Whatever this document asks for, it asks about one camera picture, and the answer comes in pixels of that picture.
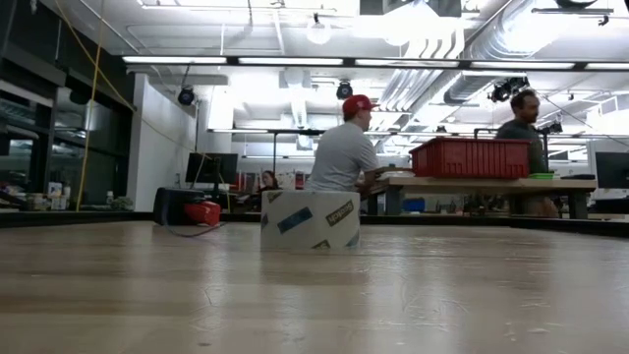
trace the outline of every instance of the tape roll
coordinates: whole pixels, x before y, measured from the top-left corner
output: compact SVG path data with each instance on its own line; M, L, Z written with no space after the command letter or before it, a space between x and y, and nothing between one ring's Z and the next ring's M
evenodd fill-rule
M341 249L360 243L358 193L262 193L261 246L272 249Z

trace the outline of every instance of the man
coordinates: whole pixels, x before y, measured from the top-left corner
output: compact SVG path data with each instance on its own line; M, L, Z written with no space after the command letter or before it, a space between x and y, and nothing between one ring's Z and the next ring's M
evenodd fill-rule
M306 189L312 191L355 191L366 193L375 182L378 168L375 148L364 135L370 128L372 104L363 94L343 102L345 124L325 132L318 142L313 173ZM358 183L363 171L365 181Z
M540 136L533 124L538 120L540 100L535 92L525 89L511 99L511 110L514 119L506 122L498 129L497 139L518 139L531 142L529 146L530 173L548 172L543 158L543 146ZM526 214L545 217L558 217L555 205L549 198L527 198L524 201Z

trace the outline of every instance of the computer monitor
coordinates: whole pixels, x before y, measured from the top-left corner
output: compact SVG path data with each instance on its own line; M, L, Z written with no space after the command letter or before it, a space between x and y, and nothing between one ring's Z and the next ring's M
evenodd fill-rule
M188 158L186 182L234 184L238 180L237 169L238 153L191 152Z
M629 152L597 152L599 188L629 189Z

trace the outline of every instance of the wooden table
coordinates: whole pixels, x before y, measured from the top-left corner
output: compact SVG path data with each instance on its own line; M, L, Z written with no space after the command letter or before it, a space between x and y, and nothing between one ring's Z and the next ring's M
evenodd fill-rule
M446 179L432 177L391 177L379 181L369 197L369 214L377 214L377 196L385 195L385 214L399 215L405 193L426 194L488 194L509 196L562 195L568 197L570 218L587 219L587 195L597 187L597 181L541 180L521 178Z

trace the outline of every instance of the sticker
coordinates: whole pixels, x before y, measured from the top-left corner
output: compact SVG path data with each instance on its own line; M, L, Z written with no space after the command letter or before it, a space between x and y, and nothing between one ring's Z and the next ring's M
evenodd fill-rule
M356 235L352 237L350 242L348 242L345 247L356 247L358 246L359 241L361 241L361 230L356 231Z
M264 226L266 226L268 224L268 215L267 214L265 214L262 217L262 220L260 221L260 224L262 225L262 228L264 228Z
M302 222L308 221L312 217L313 217L313 213L311 212L311 210L308 207L304 207L303 209L300 209L294 214L278 222L277 228L279 228L279 233L283 234L285 232L288 232L292 228L298 226Z
M337 223L341 222L347 215L351 214L354 211L354 203L350 200L342 207L333 211L330 215L326 216L325 219L330 226L334 226Z
M279 198L279 196L282 195L282 192L269 192L266 194L266 197L268 198L268 203L271 204L273 203L273 201L275 201L276 199Z
M323 240L314 245L313 250L329 250L330 248L330 243L327 240Z

